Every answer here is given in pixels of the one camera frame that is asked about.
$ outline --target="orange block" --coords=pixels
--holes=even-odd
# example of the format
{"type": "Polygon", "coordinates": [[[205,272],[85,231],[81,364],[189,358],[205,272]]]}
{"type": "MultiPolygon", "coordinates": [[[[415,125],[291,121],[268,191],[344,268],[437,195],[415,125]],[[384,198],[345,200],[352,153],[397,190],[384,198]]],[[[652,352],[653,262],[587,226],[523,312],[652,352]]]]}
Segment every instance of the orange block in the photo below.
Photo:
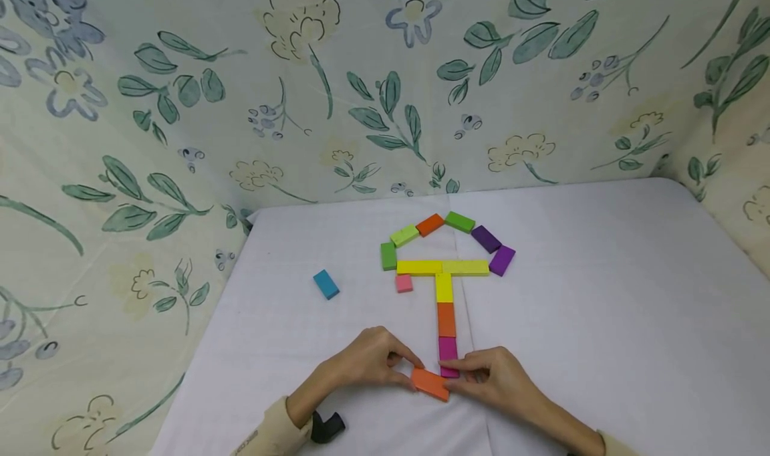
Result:
{"type": "Polygon", "coordinates": [[[441,218],[441,216],[437,213],[432,214],[429,218],[422,220],[419,224],[416,225],[417,230],[420,231],[420,235],[422,237],[426,237],[429,233],[433,232],[435,229],[438,229],[444,225],[444,219],[441,218]]]}
{"type": "Polygon", "coordinates": [[[420,392],[435,397],[440,401],[449,401],[449,390],[444,389],[444,377],[425,369],[412,369],[412,382],[420,392]]]}
{"type": "Polygon", "coordinates": [[[456,338],[455,305],[440,302],[438,306],[438,336],[439,338],[456,338]]]}

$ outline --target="light pink block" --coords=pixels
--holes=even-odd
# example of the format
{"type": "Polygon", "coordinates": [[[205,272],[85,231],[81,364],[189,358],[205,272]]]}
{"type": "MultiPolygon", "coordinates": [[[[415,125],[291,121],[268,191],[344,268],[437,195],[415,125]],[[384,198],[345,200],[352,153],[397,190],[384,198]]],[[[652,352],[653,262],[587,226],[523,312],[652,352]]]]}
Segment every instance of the light pink block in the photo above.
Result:
{"type": "MultiPolygon", "coordinates": [[[[440,360],[457,359],[457,339],[438,338],[438,358],[440,360]]],[[[457,369],[441,368],[442,377],[460,377],[457,369]]]]}
{"type": "Polygon", "coordinates": [[[412,291],[412,276],[408,273],[396,275],[396,292],[401,294],[402,292],[412,291]]]}

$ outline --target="blue block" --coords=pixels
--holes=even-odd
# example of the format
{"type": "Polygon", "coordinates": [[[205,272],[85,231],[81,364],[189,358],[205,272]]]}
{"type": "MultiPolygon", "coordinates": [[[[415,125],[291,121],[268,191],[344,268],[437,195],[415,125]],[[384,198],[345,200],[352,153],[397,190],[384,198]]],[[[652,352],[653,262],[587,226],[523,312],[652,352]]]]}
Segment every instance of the blue block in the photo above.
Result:
{"type": "Polygon", "coordinates": [[[324,297],[327,300],[340,293],[340,289],[336,287],[334,280],[332,280],[326,270],[313,275],[313,280],[315,280],[315,284],[318,285],[318,288],[324,293],[324,297]]]}

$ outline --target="sleeve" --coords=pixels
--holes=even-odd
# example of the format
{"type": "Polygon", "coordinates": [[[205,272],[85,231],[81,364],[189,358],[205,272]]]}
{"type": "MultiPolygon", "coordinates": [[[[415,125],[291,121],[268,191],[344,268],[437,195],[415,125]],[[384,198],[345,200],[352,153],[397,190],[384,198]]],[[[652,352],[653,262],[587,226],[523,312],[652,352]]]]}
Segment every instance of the sleeve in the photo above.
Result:
{"type": "Polygon", "coordinates": [[[312,417],[297,429],[289,419],[287,396],[283,396],[265,411],[262,424],[230,456],[291,456],[310,438],[312,430],[312,417]]]}
{"type": "Polygon", "coordinates": [[[603,431],[597,431],[604,440],[604,456],[638,456],[637,452],[634,452],[628,446],[619,442],[613,436],[609,436],[603,431]]]}

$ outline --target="floral wallpaper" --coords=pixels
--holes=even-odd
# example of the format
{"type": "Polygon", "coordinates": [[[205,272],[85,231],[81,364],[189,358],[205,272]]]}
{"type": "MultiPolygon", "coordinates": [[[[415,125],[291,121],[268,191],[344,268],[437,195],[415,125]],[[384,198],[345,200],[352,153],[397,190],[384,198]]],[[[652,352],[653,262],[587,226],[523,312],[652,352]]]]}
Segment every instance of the floral wallpaper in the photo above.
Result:
{"type": "Polygon", "coordinates": [[[260,207],[670,177],[770,273],[769,37],[768,0],[0,0],[0,453],[147,452],[260,207]]]}

